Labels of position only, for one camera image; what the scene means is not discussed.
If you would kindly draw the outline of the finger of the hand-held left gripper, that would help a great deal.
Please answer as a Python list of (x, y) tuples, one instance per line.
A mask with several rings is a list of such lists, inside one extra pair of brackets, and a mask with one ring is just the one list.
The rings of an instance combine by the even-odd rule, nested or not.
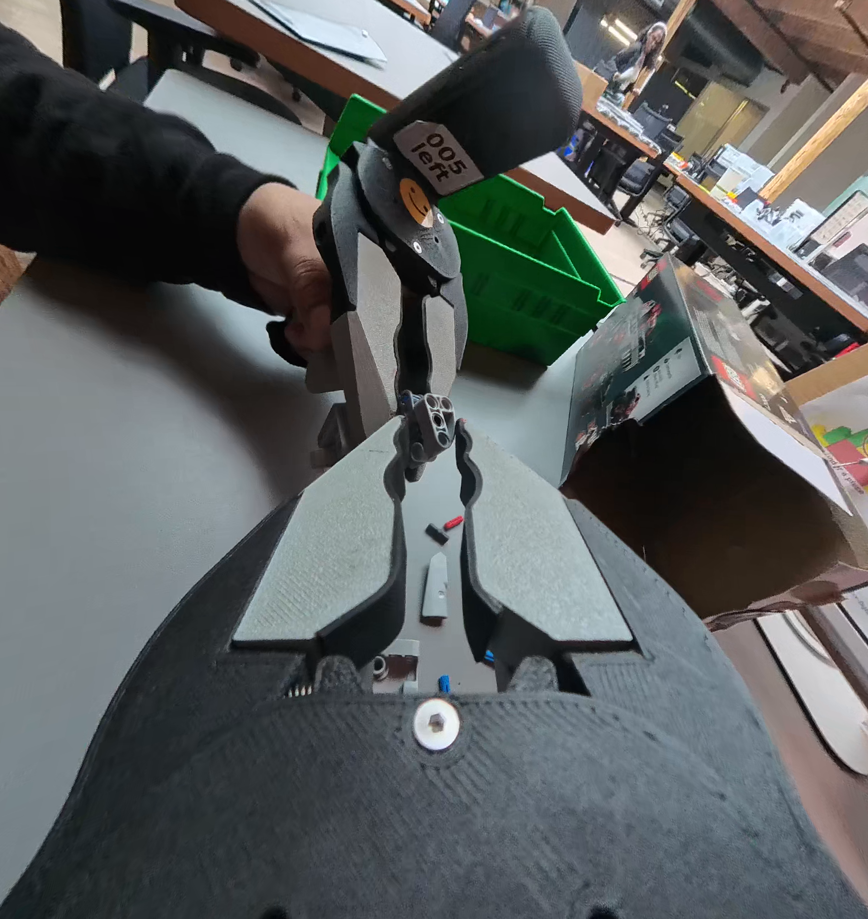
[(465, 331), (441, 296), (404, 293), (396, 334), (396, 391), (450, 396), (462, 365)]
[(348, 442), (361, 443), (396, 414), (396, 338), (402, 285), (384, 250), (357, 236), (356, 293), (332, 323), (337, 379), (344, 392)]

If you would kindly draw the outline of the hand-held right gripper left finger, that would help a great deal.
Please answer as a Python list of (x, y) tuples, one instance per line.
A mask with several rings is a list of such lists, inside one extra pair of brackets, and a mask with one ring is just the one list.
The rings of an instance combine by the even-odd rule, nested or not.
[(397, 417), (301, 494), (238, 622), (233, 645), (339, 655), (362, 667), (405, 619), (405, 460)]

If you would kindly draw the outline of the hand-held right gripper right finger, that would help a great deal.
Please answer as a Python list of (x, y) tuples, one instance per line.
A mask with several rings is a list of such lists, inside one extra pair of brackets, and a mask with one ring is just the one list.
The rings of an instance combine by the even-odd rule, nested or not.
[(566, 499), (489, 436), (459, 422), (463, 626), (474, 660), (617, 652), (634, 634)]

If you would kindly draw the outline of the dark grey lego connector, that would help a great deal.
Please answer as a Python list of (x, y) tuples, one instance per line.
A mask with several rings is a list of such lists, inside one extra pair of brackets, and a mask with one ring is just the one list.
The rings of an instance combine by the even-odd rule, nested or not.
[(408, 430), (405, 478), (408, 482), (418, 482), (428, 464), (452, 446), (456, 413), (446, 395), (409, 390), (399, 394), (397, 408), (405, 417)]

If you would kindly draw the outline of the light grey lego panel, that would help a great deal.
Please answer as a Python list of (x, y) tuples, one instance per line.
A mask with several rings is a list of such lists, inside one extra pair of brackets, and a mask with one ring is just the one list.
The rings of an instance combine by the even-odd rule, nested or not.
[(449, 615), (448, 560), (444, 553), (438, 552), (428, 563), (420, 620), (428, 626), (440, 626)]

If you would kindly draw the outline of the person's left forearm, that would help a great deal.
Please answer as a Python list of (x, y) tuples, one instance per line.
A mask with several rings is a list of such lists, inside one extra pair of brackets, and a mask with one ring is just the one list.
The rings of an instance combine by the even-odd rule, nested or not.
[(192, 124), (99, 89), (0, 23), (0, 245), (129, 281), (195, 284), (266, 313), (236, 244), (282, 178)]

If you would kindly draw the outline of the printed cardboard lego box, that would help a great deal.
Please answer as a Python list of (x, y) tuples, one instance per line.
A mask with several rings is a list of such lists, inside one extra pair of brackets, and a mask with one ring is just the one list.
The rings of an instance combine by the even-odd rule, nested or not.
[(669, 257), (577, 353), (562, 492), (703, 619), (868, 586), (868, 526), (767, 351)]

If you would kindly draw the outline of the person's left hand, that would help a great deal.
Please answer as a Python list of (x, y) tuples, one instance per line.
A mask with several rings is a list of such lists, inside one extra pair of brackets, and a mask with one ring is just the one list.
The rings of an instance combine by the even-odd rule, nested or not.
[(313, 238), (318, 201), (279, 182), (259, 186), (238, 215), (235, 240), (252, 289), (282, 318), (292, 353), (331, 347), (332, 282)]

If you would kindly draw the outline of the grey background table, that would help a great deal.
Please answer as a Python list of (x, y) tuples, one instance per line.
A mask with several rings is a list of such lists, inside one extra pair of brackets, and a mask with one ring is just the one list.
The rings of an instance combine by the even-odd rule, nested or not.
[[(278, 63), (334, 95), (358, 94), (392, 109), (411, 91), (455, 59), (437, 40), (374, 1), (284, 2), (284, 6), (313, 13), (369, 32), (386, 63), (377, 66), (339, 52), (306, 43), (248, 1), (177, 1), (176, 6), (219, 34)], [(601, 235), (615, 219), (598, 198), (555, 154), (538, 157), (509, 172), (509, 178), (543, 197), (550, 210), (560, 208)]]

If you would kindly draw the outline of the green plastic bin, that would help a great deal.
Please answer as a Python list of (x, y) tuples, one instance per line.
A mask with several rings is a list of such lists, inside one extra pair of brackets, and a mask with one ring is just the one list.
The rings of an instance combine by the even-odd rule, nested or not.
[(549, 366), (623, 294), (564, 209), (511, 178), (442, 202), (462, 259), (468, 339)]

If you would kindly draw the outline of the paper sheets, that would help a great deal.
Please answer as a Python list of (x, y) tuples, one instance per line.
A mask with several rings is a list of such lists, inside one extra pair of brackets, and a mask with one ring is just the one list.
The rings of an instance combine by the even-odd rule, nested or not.
[(319, 17), (277, 2), (252, 1), (261, 12), (294, 37), (316, 47), (379, 66), (387, 57), (366, 29)]

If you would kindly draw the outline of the cluttered background table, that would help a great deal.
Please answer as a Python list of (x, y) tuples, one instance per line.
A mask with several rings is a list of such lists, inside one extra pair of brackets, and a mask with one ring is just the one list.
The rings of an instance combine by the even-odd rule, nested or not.
[(777, 246), (736, 209), (712, 196), (686, 176), (643, 133), (630, 130), (621, 109), (601, 101), (605, 82), (577, 63), (583, 91), (582, 110), (596, 125), (599, 136), (630, 148), (636, 155), (660, 160), (676, 184), (688, 195), (679, 219), (699, 240), (716, 253), (777, 313), (796, 328), (822, 332), (829, 338), (850, 335), (858, 343), (868, 341), (868, 309), (852, 299), (786, 249)]

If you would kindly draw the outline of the black office chair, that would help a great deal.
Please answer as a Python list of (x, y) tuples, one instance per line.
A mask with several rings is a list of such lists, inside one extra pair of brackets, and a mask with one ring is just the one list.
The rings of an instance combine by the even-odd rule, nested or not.
[(259, 55), (177, 9), (149, 1), (60, 1), (63, 65), (108, 90), (144, 102), (168, 70), (177, 70), (286, 121), (300, 119), (267, 91), (205, 67), (206, 52), (241, 72)]

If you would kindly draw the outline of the framed instruction sheet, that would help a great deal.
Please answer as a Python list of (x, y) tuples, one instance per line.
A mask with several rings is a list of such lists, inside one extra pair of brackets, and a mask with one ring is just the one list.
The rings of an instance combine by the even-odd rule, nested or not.
[(785, 385), (868, 533), (868, 344)]

